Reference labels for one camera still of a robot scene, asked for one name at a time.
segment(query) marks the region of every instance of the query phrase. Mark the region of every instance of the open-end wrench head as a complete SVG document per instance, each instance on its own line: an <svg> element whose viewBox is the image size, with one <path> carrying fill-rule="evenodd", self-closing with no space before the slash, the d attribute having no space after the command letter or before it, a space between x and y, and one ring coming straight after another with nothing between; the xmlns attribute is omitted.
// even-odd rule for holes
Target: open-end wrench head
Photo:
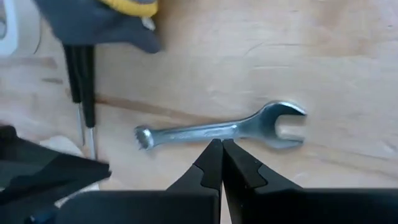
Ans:
<svg viewBox="0 0 398 224"><path fill-rule="evenodd" d="M303 144L303 140L281 139L277 135L275 124L278 117L282 115L306 116L307 114L303 109L293 103L286 101L271 101L254 115L259 119L259 137L268 146L275 149L301 146Z"/></svg>

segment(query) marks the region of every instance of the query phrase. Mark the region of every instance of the combination wrench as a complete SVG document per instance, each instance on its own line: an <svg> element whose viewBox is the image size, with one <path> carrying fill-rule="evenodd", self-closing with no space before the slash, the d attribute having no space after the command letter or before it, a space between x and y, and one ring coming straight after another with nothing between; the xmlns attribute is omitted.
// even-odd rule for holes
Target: combination wrench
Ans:
<svg viewBox="0 0 398 224"><path fill-rule="evenodd" d="M254 115L237 121L169 129L138 126L135 128L135 135L141 149L146 150L170 142L237 138L258 139L275 149L301 146L303 139L282 139L278 137L275 123L281 115L306 116L307 114L303 109L292 103L272 101Z"/></svg>

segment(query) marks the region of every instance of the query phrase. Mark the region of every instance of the white object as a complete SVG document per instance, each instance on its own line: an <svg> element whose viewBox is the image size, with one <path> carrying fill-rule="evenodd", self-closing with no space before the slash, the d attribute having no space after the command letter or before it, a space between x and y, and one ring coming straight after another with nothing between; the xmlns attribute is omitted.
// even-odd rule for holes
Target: white object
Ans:
<svg viewBox="0 0 398 224"><path fill-rule="evenodd" d="M0 39L0 56L29 56L40 42L40 14L32 0L3 0L6 33Z"/></svg>

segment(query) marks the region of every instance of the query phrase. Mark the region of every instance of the wood grain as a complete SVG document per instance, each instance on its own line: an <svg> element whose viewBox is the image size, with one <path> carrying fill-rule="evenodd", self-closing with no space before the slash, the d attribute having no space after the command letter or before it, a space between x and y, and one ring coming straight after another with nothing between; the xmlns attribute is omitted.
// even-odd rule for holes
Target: wood grain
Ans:
<svg viewBox="0 0 398 224"><path fill-rule="evenodd" d="M135 126L242 118L277 99L307 110L306 142L238 141L258 159L304 187L398 187L397 15L394 1L161 1L163 52L97 47L99 156L113 170L103 187L164 189L206 146L144 153ZM62 48L43 28L37 55L0 60L0 120L78 143Z"/></svg>

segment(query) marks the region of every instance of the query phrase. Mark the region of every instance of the metal tool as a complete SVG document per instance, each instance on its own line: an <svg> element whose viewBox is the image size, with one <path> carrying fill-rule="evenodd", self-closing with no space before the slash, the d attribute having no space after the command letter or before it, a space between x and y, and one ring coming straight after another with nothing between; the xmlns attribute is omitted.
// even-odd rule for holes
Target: metal tool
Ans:
<svg viewBox="0 0 398 224"><path fill-rule="evenodd" d="M85 145L85 126L90 134L90 154L96 159L94 45L63 45L67 61L72 101L78 104L77 118L82 145Z"/></svg>
<svg viewBox="0 0 398 224"><path fill-rule="evenodd" d="M185 128L151 129L138 126L136 138L142 149L168 142L206 141L211 139L254 138L268 146L283 149L302 145L303 140L281 139L275 130L275 122L280 115L305 116L303 109L284 101L272 101L256 114L237 121Z"/></svg>

